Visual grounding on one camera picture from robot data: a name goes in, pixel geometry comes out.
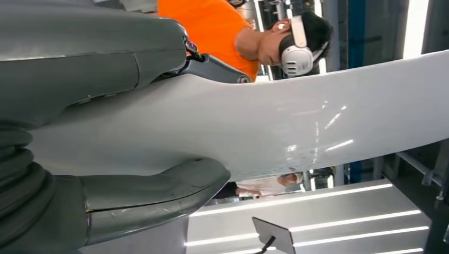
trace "fluorescent light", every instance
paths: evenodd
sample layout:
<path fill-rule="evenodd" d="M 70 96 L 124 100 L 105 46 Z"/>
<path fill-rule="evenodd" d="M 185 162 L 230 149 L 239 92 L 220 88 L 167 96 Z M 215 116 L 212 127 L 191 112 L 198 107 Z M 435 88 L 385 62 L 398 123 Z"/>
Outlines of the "fluorescent light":
<path fill-rule="evenodd" d="M 330 122 L 324 127 L 324 129 L 329 128 L 329 126 L 330 126 L 331 124 L 333 124 L 333 123 L 335 122 L 335 120 L 337 120 L 337 118 L 338 118 L 340 115 L 341 115 L 341 113 L 336 114 L 336 115 L 334 116 L 334 118 L 332 118 L 332 119 L 330 120 Z"/>
<path fill-rule="evenodd" d="M 375 253 L 375 254 L 407 254 L 407 253 L 414 253 L 414 252 L 421 252 L 421 251 L 424 251 L 424 249 L 417 248 L 417 249 L 408 249 L 408 250 L 395 250 L 395 251 L 381 252 L 381 253 Z"/>
<path fill-rule="evenodd" d="M 268 247 L 267 250 L 275 250 L 276 247 Z M 234 251 L 234 252 L 226 252 L 222 254 L 254 254 L 257 252 L 262 251 L 262 249 L 252 249 L 252 250 L 240 250 L 240 251 Z"/>
<path fill-rule="evenodd" d="M 270 78 L 270 80 L 274 80 L 273 78 L 273 72 L 271 71 L 271 66 L 267 66 L 268 67 L 268 77 Z"/>
<path fill-rule="evenodd" d="M 327 178 L 327 187 L 329 189 L 332 189 L 334 187 L 334 177 L 333 176 L 329 176 Z"/>
<path fill-rule="evenodd" d="M 321 1 L 315 1 L 315 14 L 318 17 L 322 17 L 322 6 Z M 320 67 L 320 74 L 327 73 L 326 60 L 325 58 L 321 58 L 318 61 L 318 66 Z"/>
<path fill-rule="evenodd" d="M 325 58 L 321 58 L 318 61 L 318 67 L 320 67 L 320 74 L 326 74 L 327 73 L 326 59 Z"/>
<path fill-rule="evenodd" d="M 256 18 L 257 18 L 257 25 L 259 26 L 259 31 L 264 31 L 264 23 L 262 22 L 262 15 L 261 15 L 261 9 L 259 7 L 259 1 L 254 0 L 254 5 L 256 6 Z"/>
<path fill-rule="evenodd" d="M 205 244 L 218 243 L 218 242 L 245 240 L 245 239 L 257 238 L 257 237 L 259 237 L 258 233 L 238 234 L 238 235 L 232 235 L 230 237 L 220 237 L 220 238 L 212 238 L 212 239 L 207 239 L 207 240 L 186 242 L 184 245 L 185 246 L 198 246 L 198 245 L 205 245 Z"/>
<path fill-rule="evenodd" d="M 292 9 L 287 9 L 287 18 L 289 18 L 289 19 L 291 19 L 291 18 L 293 18 L 293 12 L 292 12 Z"/>
<path fill-rule="evenodd" d="M 408 3 L 406 36 L 402 54 L 404 59 L 421 55 L 428 6 L 429 0 L 413 0 Z"/>
<path fill-rule="evenodd" d="M 327 151 L 330 151 L 330 150 L 337 149 L 337 148 L 339 148 L 339 147 L 344 147 L 344 146 L 346 146 L 346 145 L 348 145 L 348 144 L 351 144 L 351 143 L 353 143 L 353 142 L 354 142 L 353 139 L 348 140 L 348 141 L 345 141 L 345 142 L 340 143 L 340 144 L 338 144 L 338 145 L 336 145 L 336 146 L 329 147 L 328 149 L 326 149 L 326 152 L 327 152 Z"/>
<path fill-rule="evenodd" d="M 321 8 L 321 0 L 315 1 L 315 14 L 318 17 L 322 17 L 322 8 Z"/>
<path fill-rule="evenodd" d="M 265 73 L 265 66 L 264 66 L 264 65 L 261 65 L 261 70 L 262 70 L 262 73 L 263 73 L 264 75 L 266 75 L 266 73 Z"/>
<path fill-rule="evenodd" d="M 315 178 L 313 177 L 312 179 L 310 179 L 310 188 L 312 189 L 313 192 L 317 189 L 315 186 Z"/>
<path fill-rule="evenodd" d="M 414 214 L 419 214 L 419 213 L 421 213 L 420 210 L 412 210 L 412 211 L 400 212 L 400 213 L 389 213 L 389 214 L 362 217 L 362 218 L 343 220 L 343 221 L 333 221 L 333 222 L 319 223 L 319 224 L 306 225 L 306 226 L 296 226 L 294 228 L 289 228 L 289 231 L 290 232 L 299 232 L 299 231 L 306 231 L 306 230 L 312 230 L 312 229 L 322 229 L 322 228 L 328 228 L 331 226 L 348 225 L 348 224 L 367 222 L 367 221 L 377 221 L 377 220 L 383 220 L 383 219 L 389 219 L 389 218 L 395 218 L 395 217 L 401 217 L 401 216 L 414 215 Z"/>
<path fill-rule="evenodd" d="M 307 242 L 297 242 L 293 246 L 295 246 L 295 247 L 309 246 L 309 245 L 316 245 L 316 244 L 322 244 L 322 243 L 340 242 L 340 241 L 354 240 L 354 239 L 367 238 L 367 237 L 378 237 L 380 235 L 399 234 L 399 233 L 428 230 L 428 229 L 429 229 L 428 226 L 419 226 L 416 228 L 381 231 L 381 232 L 374 232 L 374 233 L 368 233 L 368 234 L 356 234 L 356 235 L 349 235 L 347 237 L 336 237 L 336 238 L 307 241 Z"/>
<path fill-rule="evenodd" d="M 191 214 L 190 217 L 242 211 L 242 210 L 248 210 L 248 209 L 268 207 L 268 206 L 273 206 L 273 205 L 290 204 L 290 203 L 318 199 L 318 198 L 334 197 L 334 196 L 341 196 L 341 195 L 347 195 L 347 194 L 352 194 L 352 193 L 373 191 L 376 189 L 384 189 L 384 188 L 389 188 L 392 186 L 393 186 L 392 184 L 381 184 L 381 185 L 374 185 L 374 186 L 357 188 L 357 189 L 341 190 L 341 191 L 336 191 L 336 192 L 322 193 L 322 194 L 316 194 L 316 195 L 310 195 L 310 196 L 301 196 L 301 197 L 287 198 L 287 199 L 281 199 L 281 200 L 273 200 L 273 201 L 254 203 L 254 204 L 249 204 L 249 205 L 240 205 L 240 206 L 220 208 L 220 209 L 215 209 L 215 210 L 199 211 L 199 212 Z"/>

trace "ceiling light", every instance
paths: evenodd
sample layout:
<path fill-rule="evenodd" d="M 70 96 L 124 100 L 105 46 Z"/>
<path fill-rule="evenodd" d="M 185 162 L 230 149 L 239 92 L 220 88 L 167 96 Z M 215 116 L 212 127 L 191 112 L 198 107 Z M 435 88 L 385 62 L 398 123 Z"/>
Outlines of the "ceiling light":
<path fill-rule="evenodd" d="M 414 214 L 419 214 L 419 213 L 421 213 L 420 210 L 412 210 L 412 211 L 406 211 L 406 212 L 400 212 L 400 213 L 389 213 L 389 214 L 362 217 L 362 218 L 343 220 L 343 221 L 333 221 L 333 222 L 319 223 L 319 224 L 306 225 L 306 226 L 296 226 L 294 228 L 289 228 L 289 231 L 290 232 L 299 232 L 299 231 L 306 231 L 306 230 L 312 230 L 312 229 L 322 229 L 322 228 L 328 228 L 331 226 L 348 225 L 348 224 L 367 222 L 367 221 L 377 221 L 377 220 L 383 220 L 383 219 L 389 219 L 389 218 L 395 218 L 395 217 L 401 217 L 401 216 L 414 215 Z"/>
<path fill-rule="evenodd" d="M 257 18 L 257 25 L 259 26 L 259 31 L 264 31 L 264 23 L 262 22 L 262 15 L 261 15 L 261 9 L 259 7 L 259 1 L 254 0 L 254 5 L 256 6 L 256 18 Z"/>
<path fill-rule="evenodd" d="M 229 241 L 251 239 L 251 238 L 257 238 L 257 237 L 259 237 L 258 233 L 239 234 L 239 235 L 232 235 L 230 237 L 220 237 L 220 238 L 212 238 L 212 239 L 207 239 L 207 240 L 186 242 L 184 245 L 185 246 L 198 246 L 198 245 L 205 245 L 205 244 L 218 243 L 218 242 L 229 242 Z"/>
<path fill-rule="evenodd" d="M 414 253 L 414 252 L 421 252 L 421 251 L 424 251 L 424 249 L 417 248 L 417 249 L 408 249 L 408 250 L 395 250 L 395 251 L 381 252 L 381 253 L 375 253 L 375 254 L 407 254 L 407 253 Z"/>
<path fill-rule="evenodd" d="M 402 58 L 418 57 L 423 51 L 429 0 L 408 1 L 406 35 Z"/>
<path fill-rule="evenodd" d="M 259 202 L 259 203 L 249 204 L 249 205 L 241 205 L 241 206 L 234 206 L 234 207 L 228 207 L 228 208 L 220 208 L 220 209 L 208 210 L 208 211 L 199 211 L 199 212 L 191 214 L 190 217 L 210 215 L 210 214 L 218 214 L 218 213 L 228 213 L 228 212 L 235 212 L 235 211 L 242 211 L 242 210 L 248 210 L 248 209 L 268 207 L 268 206 L 273 206 L 273 205 L 290 204 L 290 203 L 306 201 L 306 200 L 312 200 L 312 199 L 318 199 L 318 198 L 334 197 L 334 196 L 340 196 L 340 195 L 346 195 L 346 194 L 352 194 L 352 193 L 373 191 L 373 190 L 376 190 L 376 189 L 384 189 L 384 188 L 389 188 L 389 187 L 392 187 L 392 186 L 393 186 L 392 184 L 381 184 L 381 185 L 374 185 L 374 186 L 357 188 L 357 189 L 348 189 L 348 190 L 341 190 L 341 191 L 339 190 L 339 191 L 336 191 L 336 192 L 328 192 L 328 193 L 322 193 L 322 194 L 316 194 L 316 195 L 310 195 L 310 196 L 286 198 L 286 199 L 281 199 L 281 200 Z"/>
<path fill-rule="evenodd" d="M 380 235 L 399 234 L 399 233 L 428 230 L 428 229 L 429 229 L 428 226 L 418 226 L 416 228 L 381 231 L 381 232 L 374 232 L 374 233 L 368 233 L 368 234 L 356 234 L 356 235 L 349 235 L 347 237 L 336 237 L 336 238 L 307 241 L 307 242 L 297 242 L 293 246 L 295 246 L 295 247 L 309 246 L 309 245 L 316 245 L 316 244 L 322 244 L 322 243 L 340 242 L 340 241 L 354 240 L 354 239 L 367 238 L 367 237 L 378 237 Z"/>

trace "orange t-shirt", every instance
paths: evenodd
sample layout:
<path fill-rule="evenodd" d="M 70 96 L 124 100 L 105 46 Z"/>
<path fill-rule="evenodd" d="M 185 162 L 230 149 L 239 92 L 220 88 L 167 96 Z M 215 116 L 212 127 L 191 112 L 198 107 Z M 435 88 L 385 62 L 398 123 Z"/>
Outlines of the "orange t-shirt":
<path fill-rule="evenodd" d="M 225 0 L 158 0 L 157 13 L 176 20 L 187 30 L 200 53 L 210 54 L 256 79 L 259 63 L 237 52 L 234 42 L 248 27 L 243 17 Z"/>

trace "metal pole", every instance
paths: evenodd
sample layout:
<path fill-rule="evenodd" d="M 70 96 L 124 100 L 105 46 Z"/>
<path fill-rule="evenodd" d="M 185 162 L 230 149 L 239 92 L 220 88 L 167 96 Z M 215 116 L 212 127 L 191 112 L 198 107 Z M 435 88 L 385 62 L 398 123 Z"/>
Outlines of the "metal pole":
<path fill-rule="evenodd" d="M 412 165 L 414 168 L 418 169 L 419 172 L 421 172 L 425 177 L 429 177 L 430 174 L 432 174 L 432 170 L 428 169 L 426 166 L 424 166 L 421 162 L 413 158 L 412 156 L 408 155 L 405 152 L 397 152 L 396 153 L 399 157 L 401 157 L 403 160 L 408 162 L 410 165 Z M 437 175 L 432 175 L 432 181 L 436 183 L 438 186 L 441 186 L 442 181 Z"/>
<path fill-rule="evenodd" d="M 340 70 L 340 40 L 338 36 L 338 2 L 337 0 L 321 0 L 323 17 L 333 27 L 330 38 L 330 50 L 326 57 L 327 72 Z"/>

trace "white car body panel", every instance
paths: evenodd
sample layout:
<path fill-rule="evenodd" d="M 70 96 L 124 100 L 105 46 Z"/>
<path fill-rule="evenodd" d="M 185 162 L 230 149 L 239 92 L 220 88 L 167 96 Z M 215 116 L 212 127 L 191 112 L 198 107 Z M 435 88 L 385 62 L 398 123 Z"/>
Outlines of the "white car body panel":
<path fill-rule="evenodd" d="M 152 175 L 210 157 L 234 180 L 373 158 L 449 138 L 449 51 L 253 84 L 167 79 L 70 108 L 33 131 L 54 174 Z"/>

